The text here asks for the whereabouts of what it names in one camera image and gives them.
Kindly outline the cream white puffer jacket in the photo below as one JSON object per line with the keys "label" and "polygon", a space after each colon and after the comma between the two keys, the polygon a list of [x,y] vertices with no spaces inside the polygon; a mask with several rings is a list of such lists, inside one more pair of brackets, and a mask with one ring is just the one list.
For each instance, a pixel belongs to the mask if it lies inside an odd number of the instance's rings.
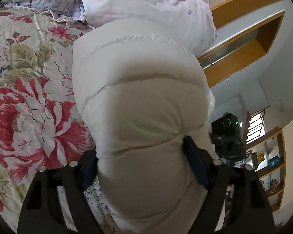
{"label": "cream white puffer jacket", "polygon": [[187,233],[207,192],[182,152],[183,139],[213,152],[213,96],[194,54],[158,24],[120,19],[74,42],[72,85],[120,230]]}

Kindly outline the wooden display shelf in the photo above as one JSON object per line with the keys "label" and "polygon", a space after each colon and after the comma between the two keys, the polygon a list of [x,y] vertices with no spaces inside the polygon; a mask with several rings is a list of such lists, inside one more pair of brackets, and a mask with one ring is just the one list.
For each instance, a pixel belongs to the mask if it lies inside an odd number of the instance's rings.
{"label": "wooden display shelf", "polygon": [[246,144],[246,151],[256,156],[258,175],[272,212],[280,209],[285,188],[286,154],[283,131],[275,127]]}

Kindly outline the floral bed sheet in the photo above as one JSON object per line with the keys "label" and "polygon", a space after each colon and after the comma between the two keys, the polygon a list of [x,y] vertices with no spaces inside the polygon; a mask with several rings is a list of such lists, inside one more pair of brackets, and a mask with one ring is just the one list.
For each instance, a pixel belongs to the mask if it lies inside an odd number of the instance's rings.
{"label": "floral bed sheet", "polygon": [[38,169],[64,167],[95,145],[71,81],[73,43],[89,30],[0,7],[0,215],[13,231]]}

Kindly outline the wooden headboard cabinet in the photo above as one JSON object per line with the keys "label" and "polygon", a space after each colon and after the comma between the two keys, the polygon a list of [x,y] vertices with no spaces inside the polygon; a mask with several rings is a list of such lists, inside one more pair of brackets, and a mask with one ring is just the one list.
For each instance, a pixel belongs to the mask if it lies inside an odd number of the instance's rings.
{"label": "wooden headboard cabinet", "polygon": [[[212,7],[217,29],[255,10],[282,0],[227,0]],[[277,12],[242,30],[198,58],[213,87],[264,57],[272,47],[285,12]]]}

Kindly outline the pink floral front pillow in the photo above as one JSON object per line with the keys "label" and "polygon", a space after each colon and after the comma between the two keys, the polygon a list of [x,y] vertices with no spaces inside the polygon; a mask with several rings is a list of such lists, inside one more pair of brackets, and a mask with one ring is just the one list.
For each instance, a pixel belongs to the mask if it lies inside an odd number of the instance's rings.
{"label": "pink floral front pillow", "polygon": [[125,18],[160,24],[196,56],[217,37],[209,0],[82,0],[84,17],[94,27]]}

